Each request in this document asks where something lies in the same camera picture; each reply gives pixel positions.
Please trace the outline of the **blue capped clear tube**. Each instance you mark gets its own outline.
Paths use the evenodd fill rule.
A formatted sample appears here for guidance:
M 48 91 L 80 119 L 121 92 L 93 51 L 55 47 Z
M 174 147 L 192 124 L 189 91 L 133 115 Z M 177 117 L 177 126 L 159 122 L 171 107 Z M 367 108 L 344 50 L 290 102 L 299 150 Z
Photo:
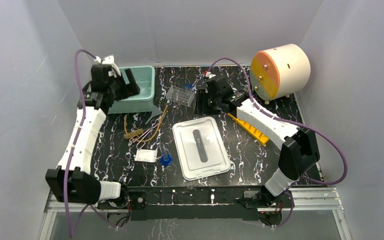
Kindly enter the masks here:
M 170 166 L 173 162 L 173 158 L 172 158 L 171 153 L 168 150 L 168 148 L 166 147 L 166 144 L 164 142 L 161 142 L 159 144 L 159 150 L 161 153 L 161 157 L 160 157 L 159 161 L 162 164 L 162 166 L 164 166 L 164 167 Z

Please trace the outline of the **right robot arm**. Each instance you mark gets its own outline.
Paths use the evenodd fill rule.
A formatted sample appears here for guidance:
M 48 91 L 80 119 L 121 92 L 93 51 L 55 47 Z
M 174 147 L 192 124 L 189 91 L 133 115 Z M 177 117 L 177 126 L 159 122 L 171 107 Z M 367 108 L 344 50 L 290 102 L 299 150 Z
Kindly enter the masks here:
M 205 89 L 199 89 L 196 94 L 197 114 L 231 114 L 268 137 L 280 150 L 278 167 L 261 188 L 262 202 L 275 207 L 282 199 L 281 194 L 320 160 L 315 132 L 277 120 L 252 101 L 247 92 L 233 90 L 223 75 L 209 72 L 204 79 Z

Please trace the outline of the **brown bristle tube brush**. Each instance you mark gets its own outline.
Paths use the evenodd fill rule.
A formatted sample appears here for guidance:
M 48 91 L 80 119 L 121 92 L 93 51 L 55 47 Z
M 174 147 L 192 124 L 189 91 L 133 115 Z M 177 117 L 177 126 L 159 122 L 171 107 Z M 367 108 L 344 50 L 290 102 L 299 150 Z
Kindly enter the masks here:
M 124 134 L 123 138 L 130 140 L 130 141 L 137 141 L 145 136 L 147 136 L 152 130 L 151 129 L 142 129 L 139 128 L 137 130 L 134 130 L 132 132 L 127 132 Z

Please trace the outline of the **clear test tube blue cap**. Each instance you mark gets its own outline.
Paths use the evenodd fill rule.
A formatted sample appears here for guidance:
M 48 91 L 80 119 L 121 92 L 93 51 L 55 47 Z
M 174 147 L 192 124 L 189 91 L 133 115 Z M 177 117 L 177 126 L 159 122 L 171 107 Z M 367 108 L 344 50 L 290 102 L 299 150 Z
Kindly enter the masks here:
M 194 85 L 193 85 L 193 84 L 191 84 L 191 83 L 186 83 L 186 84 L 184 85 L 184 87 L 185 87 L 185 90 L 186 90 L 187 93 L 192 94 L 192 93 L 194 92 Z

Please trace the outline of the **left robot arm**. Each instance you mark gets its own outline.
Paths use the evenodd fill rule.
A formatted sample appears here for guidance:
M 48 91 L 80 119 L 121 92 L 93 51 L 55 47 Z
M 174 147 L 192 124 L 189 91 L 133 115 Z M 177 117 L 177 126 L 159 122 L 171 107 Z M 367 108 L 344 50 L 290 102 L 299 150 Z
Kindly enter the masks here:
M 137 96 L 140 88 L 130 67 L 93 65 L 91 77 L 80 87 L 76 120 L 66 150 L 56 168 L 46 171 L 45 180 L 59 202 L 94 205 L 110 200 L 115 207 L 124 208 L 129 194 L 119 182 L 100 181 L 92 176 L 91 162 L 109 109 L 117 101 Z

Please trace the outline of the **clear plastic well plate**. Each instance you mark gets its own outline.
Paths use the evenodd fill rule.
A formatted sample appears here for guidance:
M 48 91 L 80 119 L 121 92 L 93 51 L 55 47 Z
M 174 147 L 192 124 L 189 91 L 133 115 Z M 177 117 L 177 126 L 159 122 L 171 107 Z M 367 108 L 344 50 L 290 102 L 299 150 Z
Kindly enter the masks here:
M 190 107 L 195 98 L 195 94 L 188 89 L 171 86 L 165 95 L 170 102 L 178 103 L 183 106 Z

